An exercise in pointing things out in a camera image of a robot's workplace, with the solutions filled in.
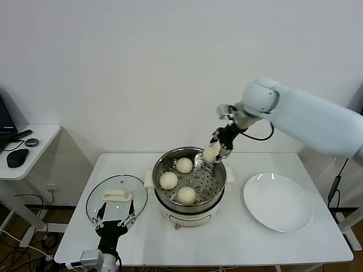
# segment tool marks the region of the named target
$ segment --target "glass lid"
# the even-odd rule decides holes
[[[134,200],[135,216],[142,212],[147,201],[147,190],[143,182],[130,175],[117,175],[102,181],[93,189],[86,203],[89,220],[96,218],[98,210],[106,202],[104,221],[124,220]]]

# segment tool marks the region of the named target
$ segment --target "steamed bun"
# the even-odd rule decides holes
[[[176,162],[176,170],[180,173],[189,173],[193,168],[193,163],[188,158],[181,158]]]
[[[218,146],[208,146],[206,149],[204,149],[202,156],[206,162],[215,163],[216,156],[218,155],[219,151],[220,149]]]
[[[159,180],[161,188],[165,190],[171,190],[178,184],[178,177],[172,172],[165,172],[161,175]]]
[[[197,194],[193,188],[190,187],[182,187],[176,196],[176,199],[180,204],[183,205],[191,205],[194,204],[195,199],[197,198]]]

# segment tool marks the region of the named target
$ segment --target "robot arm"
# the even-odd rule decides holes
[[[242,101],[220,105],[218,114],[229,124],[217,129],[210,141],[221,144],[216,161],[231,153],[239,133],[263,118],[321,153],[353,158],[363,165],[363,116],[270,79],[260,77],[248,84]]]

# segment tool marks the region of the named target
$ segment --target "wooden floor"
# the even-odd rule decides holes
[[[6,208],[4,208],[3,206],[0,205],[0,222],[2,222],[5,217],[7,216],[7,213],[9,211],[7,211]],[[53,210],[53,211],[49,211],[45,217],[45,221],[48,223],[68,223],[71,216],[72,216],[72,211],[64,211],[64,210]],[[9,233],[11,233],[13,236],[20,238],[24,232],[27,230],[27,228],[29,227],[29,224],[24,221],[21,217],[19,216],[13,216],[11,222],[7,225],[6,227],[6,231],[8,231]],[[360,222],[358,224],[356,224],[353,228],[353,231],[355,232],[358,240],[361,241],[361,243],[363,244],[363,222]],[[44,236],[44,233],[38,232],[36,233],[36,235],[34,236],[32,243],[35,243],[33,245],[33,247],[41,249],[41,243],[39,242]],[[11,267],[11,255],[10,254],[7,258],[6,256],[11,253],[14,249],[10,248],[9,246],[5,245],[2,241],[4,241],[6,244],[8,244],[9,246],[12,247],[16,247],[18,245],[18,243],[8,237],[6,234],[1,234],[0,235],[0,272],[5,272],[5,271],[10,271],[9,268]],[[49,254],[55,254],[56,253],[56,249],[58,246],[56,246],[56,248],[50,250],[48,253]],[[23,252],[25,251],[25,249],[17,249],[16,251],[18,252]],[[35,258],[37,256],[40,256],[41,254],[33,249],[26,249],[26,252],[29,253],[30,258]],[[21,256],[21,253],[15,253],[14,254],[14,258],[18,258],[19,256]],[[29,257],[24,254],[21,256],[20,259],[18,259],[15,263],[13,263],[12,266],[16,266],[18,264],[22,264],[26,261],[29,260]],[[282,272],[288,272],[290,271],[292,268],[294,268],[294,266],[283,266],[282,267]],[[35,272],[35,268],[28,267],[28,265],[24,265],[22,267],[15,267],[13,271],[18,271],[18,272],[29,272],[29,269],[31,269],[33,272]],[[173,270],[173,272],[210,272],[213,270],[218,270],[218,267],[171,267],[171,269]],[[135,269],[132,269],[132,267],[124,267],[123,268],[123,272],[167,272],[170,270],[168,270],[168,268],[163,268],[163,269],[156,269],[154,267],[144,267],[143,269],[140,267],[137,267]],[[273,272],[275,271],[274,267],[270,267],[270,266],[265,266],[265,267],[239,267],[239,268],[235,268],[235,269],[230,269],[231,272]],[[324,267],[320,267],[318,269],[314,270],[315,272],[363,272],[363,251],[360,252],[354,252],[354,260],[352,262],[348,262],[348,263],[333,263],[333,264],[327,264]]]

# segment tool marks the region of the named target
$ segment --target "laptop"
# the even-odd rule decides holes
[[[18,132],[0,95],[0,152]]]

